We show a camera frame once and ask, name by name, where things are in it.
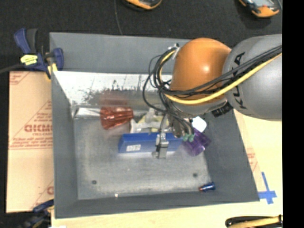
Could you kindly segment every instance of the black cable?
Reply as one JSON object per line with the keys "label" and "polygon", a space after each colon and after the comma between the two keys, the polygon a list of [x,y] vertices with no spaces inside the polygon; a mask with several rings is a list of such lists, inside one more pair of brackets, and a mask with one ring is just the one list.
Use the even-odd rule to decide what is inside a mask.
{"label": "black cable", "polygon": [[[237,77],[239,77],[240,73],[239,74],[236,74],[234,77],[232,78],[227,78],[228,76],[230,76],[231,74],[234,74],[235,72],[237,71],[241,71],[242,69],[248,69],[249,67],[252,67],[253,65],[258,65],[257,62],[263,62],[263,61],[267,61],[269,58],[273,57],[273,56],[276,56],[277,54],[279,54],[280,52],[282,52],[282,45],[280,46],[277,46],[275,48],[272,48],[266,52],[264,52],[263,54],[260,54],[250,60],[248,60],[247,62],[241,64],[240,66],[226,72],[225,74],[222,74],[221,76],[211,80],[211,81],[208,81],[207,83],[203,84],[203,85],[200,85],[198,87],[195,87],[195,88],[192,88],[192,89],[189,89],[189,90],[185,90],[185,91],[180,91],[180,90],[170,90],[170,89],[167,89],[167,88],[162,88],[161,90],[163,92],[165,92],[167,95],[187,95],[187,94],[191,94],[193,92],[197,92],[198,90],[202,89],[202,88],[206,88],[208,86],[210,86],[211,84],[216,84],[222,80],[231,80],[232,78],[236,79]],[[157,65],[156,67],[158,67],[158,71],[160,71],[160,69],[163,67],[164,64],[162,65]],[[216,89],[212,90],[212,92],[204,92],[204,91],[198,91],[197,94],[211,94],[211,93],[214,93]]]}
{"label": "black cable", "polygon": [[119,19],[118,19],[118,14],[117,14],[117,2],[116,0],[114,0],[114,11],[115,11],[115,19],[116,19],[116,24],[119,30],[120,35],[124,35],[122,29],[120,28],[120,23],[119,23]]}
{"label": "black cable", "polygon": [[144,102],[150,107],[150,108],[153,108],[161,113],[163,113],[164,115],[165,114],[169,114],[171,115],[172,117],[174,117],[187,131],[188,134],[192,134],[193,131],[191,130],[191,124],[189,122],[187,122],[185,119],[183,119],[182,117],[178,116],[173,110],[170,110],[170,107],[168,106],[168,102],[166,102],[166,100],[168,100],[167,98],[163,98],[165,97],[163,94],[160,95],[160,100],[162,102],[162,104],[164,105],[165,109],[166,110],[163,110],[161,108],[158,108],[154,105],[152,105],[150,102],[148,102],[148,100],[146,99],[146,96],[145,96],[145,91],[146,91],[146,87],[148,85],[148,82],[150,81],[151,79],[151,76],[155,74],[155,69],[148,75],[146,81],[144,82],[144,85],[143,85],[143,88],[142,88],[142,98],[144,100]]}
{"label": "black cable", "polygon": [[6,73],[6,72],[9,72],[9,71],[12,71],[12,70],[14,70],[14,69],[21,69],[21,68],[23,68],[23,65],[22,65],[22,64],[15,64],[15,65],[8,66],[8,67],[5,67],[5,68],[0,69],[0,74],[3,74],[3,73]]}

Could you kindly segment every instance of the kuka logo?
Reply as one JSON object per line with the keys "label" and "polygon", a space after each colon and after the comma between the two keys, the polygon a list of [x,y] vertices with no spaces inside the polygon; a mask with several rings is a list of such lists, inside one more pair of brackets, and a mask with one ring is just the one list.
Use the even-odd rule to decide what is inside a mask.
{"label": "kuka logo", "polygon": [[53,126],[50,124],[28,124],[24,126],[24,131],[28,133],[34,132],[51,132],[53,131]]}
{"label": "kuka logo", "polygon": [[[241,64],[241,58],[242,58],[242,56],[243,56],[244,54],[245,54],[245,52],[243,52],[243,53],[237,55],[236,58],[234,59],[234,62],[237,64],[237,66],[240,66],[240,64]],[[235,77],[237,73],[238,73],[237,71],[234,72],[234,73],[233,73],[233,77]],[[236,92],[236,93],[233,93],[233,96],[235,97],[235,98],[234,98],[235,101],[238,103],[238,105],[239,105],[239,107],[240,107],[241,109],[247,109],[245,106],[243,106],[243,103],[244,103],[244,102],[243,102],[243,100],[241,99],[238,85],[236,86],[236,89],[237,89],[237,92]]]}

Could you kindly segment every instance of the black carpet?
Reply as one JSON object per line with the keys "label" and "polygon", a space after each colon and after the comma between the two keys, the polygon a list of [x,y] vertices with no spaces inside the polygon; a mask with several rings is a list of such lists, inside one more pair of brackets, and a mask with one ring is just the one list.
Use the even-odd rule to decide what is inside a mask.
{"label": "black carpet", "polygon": [[[246,38],[283,32],[283,12],[256,19],[236,0],[163,0],[155,11],[147,12],[131,10],[120,0],[0,0],[0,69],[19,62],[20,50],[13,39],[18,29],[37,28],[36,45],[47,51],[51,31],[121,34],[115,10],[124,35],[206,37],[233,47]],[[0,75],[0,104],[0,228],[10,228],[30,214],[5,214],[8,73]]]}

